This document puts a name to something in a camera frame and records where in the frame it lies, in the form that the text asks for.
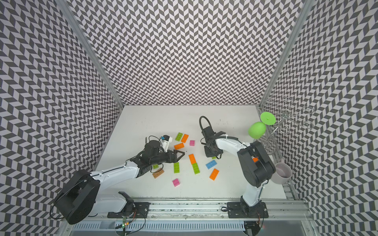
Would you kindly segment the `blue lego plate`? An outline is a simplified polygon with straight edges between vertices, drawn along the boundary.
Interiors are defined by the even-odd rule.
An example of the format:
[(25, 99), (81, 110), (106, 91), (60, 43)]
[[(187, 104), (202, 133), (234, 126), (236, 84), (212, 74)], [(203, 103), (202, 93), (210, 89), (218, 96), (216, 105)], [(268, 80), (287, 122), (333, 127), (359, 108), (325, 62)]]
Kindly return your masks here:
[(211, 168), (214, 168), (216, 165), (217, 165), (217, 162), (215, 160), (212, 160), (209, 163), (207, 163), (205, 166), (207, 169), (211, 169)]

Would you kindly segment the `green lego plate front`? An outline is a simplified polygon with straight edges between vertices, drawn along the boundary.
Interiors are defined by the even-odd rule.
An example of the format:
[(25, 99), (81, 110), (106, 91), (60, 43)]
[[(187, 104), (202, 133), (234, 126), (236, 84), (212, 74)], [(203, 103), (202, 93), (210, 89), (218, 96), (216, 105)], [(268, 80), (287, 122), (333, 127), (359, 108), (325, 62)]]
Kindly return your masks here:
[(197, 163), (192, 164), (192, 167), (195, 175), (200, 173), (200, 169)]

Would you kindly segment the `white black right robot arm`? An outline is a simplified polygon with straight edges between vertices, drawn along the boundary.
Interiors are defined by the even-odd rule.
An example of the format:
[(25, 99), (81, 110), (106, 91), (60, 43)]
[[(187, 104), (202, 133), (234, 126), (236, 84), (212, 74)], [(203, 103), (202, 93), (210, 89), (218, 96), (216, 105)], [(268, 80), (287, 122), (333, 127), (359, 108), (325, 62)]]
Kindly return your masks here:
[(207, 157), (221, 157), (226, 151), (238, 158), (244, 178), (248, 182), (241, 202), (248, 207), (257, 205), (260, 202), (263, 186), (276, 172), (275, 165), (263, 144), (259, 141), (243, 143), (223, 131), (216, 133), (211, 126), (200, 129)]

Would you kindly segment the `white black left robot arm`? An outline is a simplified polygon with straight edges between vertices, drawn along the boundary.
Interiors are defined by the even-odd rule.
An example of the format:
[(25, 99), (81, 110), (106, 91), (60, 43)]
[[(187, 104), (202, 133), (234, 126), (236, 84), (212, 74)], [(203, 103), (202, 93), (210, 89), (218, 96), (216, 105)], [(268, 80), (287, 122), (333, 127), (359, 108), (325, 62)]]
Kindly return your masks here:
[(177, 163), (185, 156), (183, 151), (169, 150), (168, 144), (152, 140), (125, 164), (104, 171), (79, 170), (65, 184), (53, 201), (59, 213), (70, 225), (88, 216), (100, 213), (121, 216), (136, 215), (134, 200), (124, 191), (116, 195), (105, 194), (110, 187), (136, 179), (151, 171), (153, 165)]

